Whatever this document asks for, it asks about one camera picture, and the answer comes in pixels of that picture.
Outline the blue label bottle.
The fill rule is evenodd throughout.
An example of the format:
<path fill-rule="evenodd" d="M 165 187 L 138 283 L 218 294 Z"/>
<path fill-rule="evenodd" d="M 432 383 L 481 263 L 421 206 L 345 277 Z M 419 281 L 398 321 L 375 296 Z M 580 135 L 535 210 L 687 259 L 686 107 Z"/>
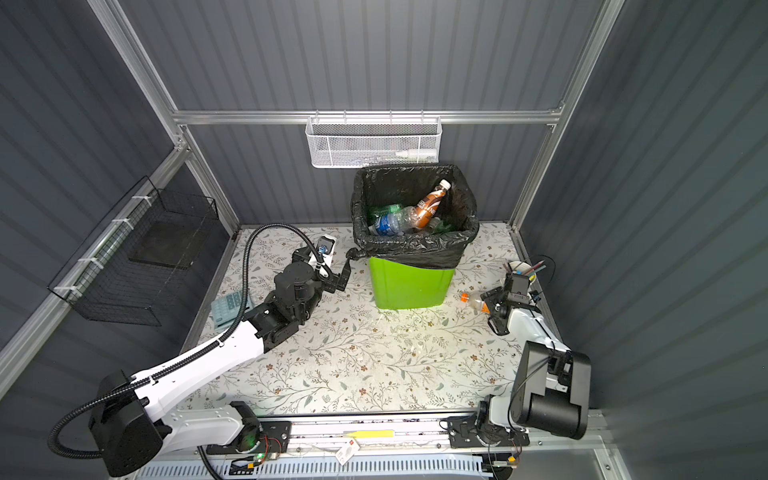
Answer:
<path fill-rule="evenodd" d="M 420 229 L 418 222 L 417 209 L 407 206 L 379 217 L 370 230 L 377 236 L 402 236 L 418 231 Z"/>

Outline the brown tea bottle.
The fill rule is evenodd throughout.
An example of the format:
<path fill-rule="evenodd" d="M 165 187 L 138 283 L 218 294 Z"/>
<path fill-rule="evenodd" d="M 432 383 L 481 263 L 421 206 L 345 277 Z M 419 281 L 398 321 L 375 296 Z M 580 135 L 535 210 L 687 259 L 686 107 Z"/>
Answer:
<path fill-rule="evenodd" d="M 451 189 L 451 183 L 442 179 L 434 189 L 428 193 L 415 207 L 413 227 L 417 230 L 424 229 L 435 215 L 441 201 Z"/>

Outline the orange label clear bottle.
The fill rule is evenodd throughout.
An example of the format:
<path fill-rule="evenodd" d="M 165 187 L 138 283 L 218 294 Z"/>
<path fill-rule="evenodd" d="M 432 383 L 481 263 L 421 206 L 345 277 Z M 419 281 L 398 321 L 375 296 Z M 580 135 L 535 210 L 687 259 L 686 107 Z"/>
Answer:
<path fill-rule="evenodd" d="M 460 301 L 464 308 L 470 308 L 477 313 L 489 315 L 491 310 L 487 303 L 483 300 L 480 293 L 463 292 L 460 295 Z"/>

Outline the green bottle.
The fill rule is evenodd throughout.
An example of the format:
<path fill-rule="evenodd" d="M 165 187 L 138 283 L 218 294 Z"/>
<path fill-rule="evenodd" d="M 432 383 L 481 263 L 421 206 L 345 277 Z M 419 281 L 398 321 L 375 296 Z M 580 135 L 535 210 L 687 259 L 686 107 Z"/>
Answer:
<path fill-rule="evenodd" d="M 384 206 L 370 207 L 367 212 L 367 218 L 369 223 L 375 223 L 379 218 L 386 216 L 390 213 L 395 213 L 403 208 L 401 204 L 390 204 Z"/>

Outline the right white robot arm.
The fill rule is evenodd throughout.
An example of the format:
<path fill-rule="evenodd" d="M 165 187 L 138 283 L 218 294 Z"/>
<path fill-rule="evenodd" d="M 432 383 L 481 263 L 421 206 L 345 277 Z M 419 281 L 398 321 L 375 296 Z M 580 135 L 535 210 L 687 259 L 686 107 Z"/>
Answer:
<path fill-rule="evenodd" d="M 591 360 L 565 345 L 549 328 L 530 291 L 533 268 L 506 273 L 502 286 L 480 295 L 480 311 L 499 336 L 512 335 L 523 347 L 509 393 L 489 395 L 480 404 L 476 427 L 491 442 L 525 427 L 578 440 L 588 426 Z"/>

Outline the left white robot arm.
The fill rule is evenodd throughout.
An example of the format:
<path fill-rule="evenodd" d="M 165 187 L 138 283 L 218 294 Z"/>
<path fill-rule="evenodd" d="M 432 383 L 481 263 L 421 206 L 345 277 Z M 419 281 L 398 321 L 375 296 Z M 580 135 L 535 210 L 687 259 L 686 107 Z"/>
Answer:
<path fill-rule="evenodd" d="M 156 456 L 191 447 L 216 446 L 238 453 L 264 452 L 268 438 L 253 411 L 242 401 L 188 414 L 174 409 L 193 391 L 221 374 L 269 352 L 299 331 L 322 295 L 345 289 L 351 267 L 321 275 L 307 262 L 287 266 L 275 278 L 264 303 L 245 312 L 230 336 L 212 340 L 151 369 L 136 374 L 138 388 L 117 372 L 105 378 L 100 394 L 107 401 L 95 407 L 88 422 L 97 452 L 108 473 L 133 473 Z"/>

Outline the green bin with black liner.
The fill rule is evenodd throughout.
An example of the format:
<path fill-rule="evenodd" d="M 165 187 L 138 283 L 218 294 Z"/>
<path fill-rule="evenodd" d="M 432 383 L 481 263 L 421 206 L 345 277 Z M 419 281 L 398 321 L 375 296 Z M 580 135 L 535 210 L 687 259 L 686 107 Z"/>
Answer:
<path fill-rule="evenodd" d="M 368 214 L 375 207 L 423 204 L 439 190 L 435 213 L 450 226 L 430 233 L 403 226 L 378 233 Z M 461 169 L 451 164 L 365 167 L 354 178 L 351 197 L 353 237 L 369 259 L 374 301 L 386 310 L 419 309 L 443 303 L 464 251 L 479 232 L 477 202 Z"/>

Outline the white pen cup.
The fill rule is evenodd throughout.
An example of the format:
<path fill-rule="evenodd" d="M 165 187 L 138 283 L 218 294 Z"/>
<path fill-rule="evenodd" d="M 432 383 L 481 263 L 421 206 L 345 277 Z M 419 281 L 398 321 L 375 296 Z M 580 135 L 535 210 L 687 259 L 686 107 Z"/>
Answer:
<path fill-rule="evenodd" d="M 524 261 L 510 261 L 508 263 L 509 271 L 515 275 L 523 275 L 528 278 L 530 282 L 534 282 L 537 275 L 547 268 L 544 260 L 541 260 L 533 265 L 530 265 Z"/>

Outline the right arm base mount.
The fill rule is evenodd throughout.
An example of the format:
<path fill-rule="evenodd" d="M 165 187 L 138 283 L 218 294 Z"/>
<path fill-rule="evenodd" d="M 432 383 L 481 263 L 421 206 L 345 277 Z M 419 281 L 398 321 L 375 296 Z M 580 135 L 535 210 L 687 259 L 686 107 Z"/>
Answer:
<path fill-rule="evenodd" d="M 477 415 L 451 416 L 439 420 L 438 425 L 448 435 L 453 449 L 509 448 L 522 449 L 530 445 L 524 430 L 509 430 L 493 423 L 480 424 Z"/>

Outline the yellow marker on rail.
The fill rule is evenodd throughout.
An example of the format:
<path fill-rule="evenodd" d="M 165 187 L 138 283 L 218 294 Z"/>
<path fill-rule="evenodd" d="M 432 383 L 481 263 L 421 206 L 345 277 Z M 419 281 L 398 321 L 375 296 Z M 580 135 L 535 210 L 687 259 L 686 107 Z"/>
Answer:
<path fill-rule="evenodd" d="M 393 438 L 395 433 L 393 430 L 358 430 L 346 432 L 344 436 L 353 439 L 382 439 Z"/>

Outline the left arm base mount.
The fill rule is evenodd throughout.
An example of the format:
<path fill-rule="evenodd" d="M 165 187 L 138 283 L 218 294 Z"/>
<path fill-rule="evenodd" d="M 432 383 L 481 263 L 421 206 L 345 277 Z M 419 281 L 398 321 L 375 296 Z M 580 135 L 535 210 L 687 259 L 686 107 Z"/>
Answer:
<path fill-rule="evenodd" d="M 208 445 L 208 455 L 252 454 L 279 455 L 287 451 L 292 423 L 288 421 L 261 422 L 259 427 L 245 426 L 235 439 L 227 445 Z"/>

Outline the white tag on rail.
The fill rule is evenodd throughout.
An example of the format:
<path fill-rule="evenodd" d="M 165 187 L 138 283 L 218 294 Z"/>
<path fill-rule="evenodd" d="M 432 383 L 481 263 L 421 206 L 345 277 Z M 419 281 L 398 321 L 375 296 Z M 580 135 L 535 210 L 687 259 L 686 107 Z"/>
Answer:
<path fill-rule="evenodd" d="M 335 458 L 340 465 L 346 465 L 360 450 L 360 445 L 355 438 L 349 438 L 346 443 L 335 453 Z"/>

